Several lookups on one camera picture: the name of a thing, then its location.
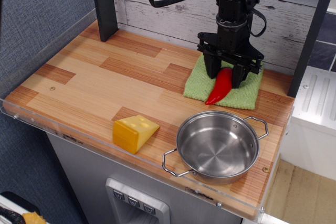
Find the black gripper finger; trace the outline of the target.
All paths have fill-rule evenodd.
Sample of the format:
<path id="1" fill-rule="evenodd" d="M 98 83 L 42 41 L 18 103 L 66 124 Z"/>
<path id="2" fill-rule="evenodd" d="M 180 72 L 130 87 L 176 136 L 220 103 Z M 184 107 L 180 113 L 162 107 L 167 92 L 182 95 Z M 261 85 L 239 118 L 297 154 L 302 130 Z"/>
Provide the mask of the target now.
<path id="1" fill-rule="evenodd" d="M 214 52 L 204 51 L 204 63 L 206 67 L 207 75 L 214 79 L 221 70 L 222 60 L 218 54 Z"/>
<path id="2" fill-rule="evenodd" d="M 260 73 L 259 66 L 252 65 L 243 65 L 243 64 L 235 64 L 233 66 L 233 75 L 232 75 L 232 87 L 234 89 L 238 88 L 242 81 L 245 81 L 248 74 L 252 72 L 255 74 Z"/>

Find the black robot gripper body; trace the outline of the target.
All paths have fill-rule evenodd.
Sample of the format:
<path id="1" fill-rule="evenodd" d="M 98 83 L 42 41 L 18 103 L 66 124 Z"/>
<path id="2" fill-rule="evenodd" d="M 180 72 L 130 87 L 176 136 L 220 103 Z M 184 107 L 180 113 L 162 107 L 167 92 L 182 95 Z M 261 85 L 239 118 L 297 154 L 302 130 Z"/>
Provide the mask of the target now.
<path id="1" fill-rule="evenodd" d="M 252 15 L 244 15 L 236 21 L 228 21 L 217 15 L 217 32 L 198 33 L 197 50 L 205 56 L 208 55 L 232 65 L 260 68 L 264 55 L 251 45 L 249 39 L 250 36 L 261 36 L 265 30 L 262 29 L 260 33 L 253 34 L 252 21 Z"/>

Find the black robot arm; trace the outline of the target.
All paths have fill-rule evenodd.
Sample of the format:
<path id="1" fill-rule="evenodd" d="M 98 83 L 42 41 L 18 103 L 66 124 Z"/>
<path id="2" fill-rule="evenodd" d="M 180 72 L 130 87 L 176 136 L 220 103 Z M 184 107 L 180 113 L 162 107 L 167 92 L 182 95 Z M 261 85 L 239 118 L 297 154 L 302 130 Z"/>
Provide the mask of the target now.
<path id="1" fill-rule="evenodd" d="M 259 0 L 216 0 L 217 32 L 198 34 L 198 50 L 204 55 L 206 72 L 215 78 L 222 62 L 233 65 L 232 86 L 238 88 L 250 72 L 259 74 L 264 55 L 250 44 L 250 37 L 259 37 L 251 30 L 253 16 L 265 16 L 255 9 Z"/>

